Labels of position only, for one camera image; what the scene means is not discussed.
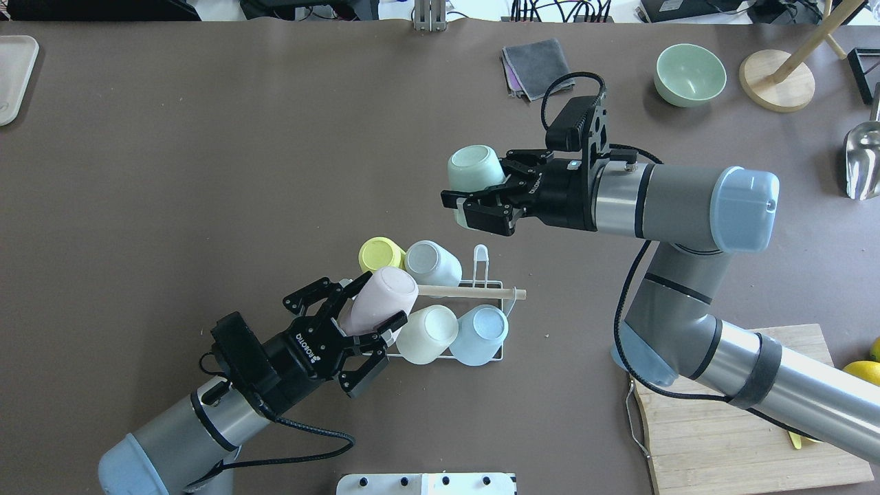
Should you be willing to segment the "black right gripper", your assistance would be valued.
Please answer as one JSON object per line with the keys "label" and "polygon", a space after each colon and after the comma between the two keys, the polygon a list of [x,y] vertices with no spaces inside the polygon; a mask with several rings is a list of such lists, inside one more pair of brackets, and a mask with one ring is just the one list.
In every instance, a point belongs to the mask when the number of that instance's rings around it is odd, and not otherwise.
{"label": "black right gripper", "polygon": [[467,228],[505,237],[514,234],[522,216],[556,228],[597,231],[591,167],[553,159],[550,150],[510,150],[500,159],[502,186],[470,193],[443,190],[443,206],[460,211]]}

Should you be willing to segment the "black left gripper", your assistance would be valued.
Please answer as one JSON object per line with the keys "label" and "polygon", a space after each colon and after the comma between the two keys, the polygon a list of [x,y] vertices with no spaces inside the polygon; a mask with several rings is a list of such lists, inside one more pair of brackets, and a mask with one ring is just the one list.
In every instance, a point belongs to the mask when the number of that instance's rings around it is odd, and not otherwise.
{"label": "black left gripper", "polygon": [[[408,322],[405,311],[359,336],[343,335],[332,320],[370,279],[358,276],[343,286],[342,281],[321,278],[283,298],[283,306],[298,318],[265,342],[268,361],[278,376],[265,393],[267,400],[302,400],[337,375],[346,395],[359,397],[387,367],[394,332]],[[306,316],[309,307],[322,300],[318,312]]]}

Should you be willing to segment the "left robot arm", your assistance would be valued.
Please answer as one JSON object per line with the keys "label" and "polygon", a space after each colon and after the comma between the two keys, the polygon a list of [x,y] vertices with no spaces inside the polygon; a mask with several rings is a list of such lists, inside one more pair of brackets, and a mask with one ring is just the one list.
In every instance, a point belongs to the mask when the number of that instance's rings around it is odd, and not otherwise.
{"label": "left robot arm", "polygon": [[352,448],[352,436],[286,419],[325,382],[357,397],[388,364],[387,348],[419,293],[408,272],[381,267],[354,280],[321,278],[284,298],[289,328],[259,342],[239,312],[218,320],[209,382],[128,434],[98,463],[107,494],[230,493],[240,448],[268,425],[342,439],[324,454],[263,460],[308,463]]}

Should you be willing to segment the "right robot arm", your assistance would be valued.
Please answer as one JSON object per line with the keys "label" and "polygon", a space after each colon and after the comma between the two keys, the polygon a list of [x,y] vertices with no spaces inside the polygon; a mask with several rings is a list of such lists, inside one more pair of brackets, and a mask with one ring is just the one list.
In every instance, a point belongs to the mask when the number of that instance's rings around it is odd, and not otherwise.
{"label": "right robot arm", "polygon": [[878,463],[878,388],[786,348],[771,336],[713,316],[735,253],[764,250],[780,190],[770,172],[641,162],[615,145],[590,159],[512,150],[500,176],[442,203],[465,226],[510,236],[521,217],[548,226],[657,242],[614,344],[622,366],[648,388],[666,374],[712,389],[725,402],[799,435]]}

